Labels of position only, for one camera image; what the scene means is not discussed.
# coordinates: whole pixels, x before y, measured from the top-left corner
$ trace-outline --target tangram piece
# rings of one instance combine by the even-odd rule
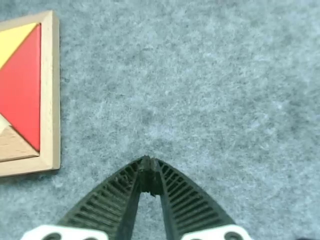
[[[12,32],[3,31],[0,42],[6,43],[3,38],[7,31]],[[5,48],[0,44],[0,52]],[[37,152],[40,151],[40,51],[41,25],[37,24],[0,68],[0,114]]]
[[[37,156],[39,153],[0,115],[0,162]]]
[[[60,168],[59,20],[0,22],[0,177]]]

